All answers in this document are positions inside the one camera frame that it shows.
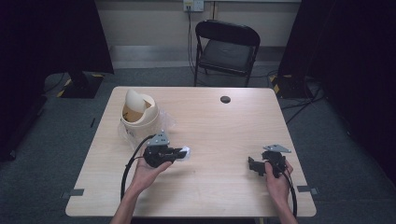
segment silver metal part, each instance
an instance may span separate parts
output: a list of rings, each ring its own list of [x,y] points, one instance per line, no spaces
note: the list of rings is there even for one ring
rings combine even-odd
[[[166,146],[169,145],[169,143],[170,141],[166,136],[165,131],[162,130],[160,133],[155,134],[155,136],[148,141],[148,146]]]
[[[271,146],[266,146],[266,147],[263,147],[263,148],[268,150],[268,151],[291,153],[290,149],[282,147],[281,145],[271,145]]]

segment forearm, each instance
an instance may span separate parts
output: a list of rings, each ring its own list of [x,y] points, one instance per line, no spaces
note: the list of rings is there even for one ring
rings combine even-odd
[[[291,212],[287,203],[274,202],[276,212],[279,217],[280,223],[282,224],[296,224],[297,220]]]
[[[134,214],[137,197],[141,191],[136,191],[134,188],[128,188],[122,198],[116,214],[111,219],[111,224],[130,224]]]

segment carpeted floor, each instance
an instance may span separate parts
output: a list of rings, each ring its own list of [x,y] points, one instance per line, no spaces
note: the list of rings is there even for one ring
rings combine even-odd
[[[266,75],[273,70],[276,66],[255,66],[249,87],[268,87]],[[0,223],[108,223],[111,217],[68,217],[62,194],[75,186],[111,91],[116,86],[192,86],[193,82],[189,67],[117,69],[114,76],[105,77],[94,99],[64,99],[56,97],[67,75],[61,77],[48,77],[46,90],[55,88],[47,92],[48,101],[17,149],[17,159],[0,163]],[[201,75],[200,80],[206,86],[244,84],[240,77]],[[314,80],[309,87],[315,91],[319,84]],[[317,214],[299,222],[396,223],[396,190],[379,166],[349,138],[325,98],[296,115],[302,107],[290,105],[303,103],[304,99],[279,99],[306,180],[318,192],[313,195]],[[276,218],[267,221],[276,223]]]

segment black folding chair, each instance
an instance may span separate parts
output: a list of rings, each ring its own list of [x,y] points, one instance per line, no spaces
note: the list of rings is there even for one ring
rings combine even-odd
[[[260,36],[246,25],[223,21],[200,21],[195,27],[197,52],[194,86],[197,84],[198,67],[247,77],[248,86],[251,70],[260,46]],[[204,47],[202,38],[208,42]]]

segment human hand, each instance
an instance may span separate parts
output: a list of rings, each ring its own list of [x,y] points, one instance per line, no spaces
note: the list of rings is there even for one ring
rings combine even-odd
[[[144,158],[139,158],[136,165],[136,170],[134,171],[134,178],[132,179],[130,189],[135,189],[139,193],[142,192],[154,182],[158,174],[165,171],[171,165],[172,162],[167,161],[161,164],[159,167],[153,168],[146,163]]]
[[[286,169],[287,171],[285,171],[285,175],[290,178],[293,168],[288,161],[286,161]],[[279,178],[275,178],[273,167],[269,162],[265,163],[265,173],[268,192],[270,193],[274,204],[279,207],[288,206],[290,186],[286,177],[281,175]]]

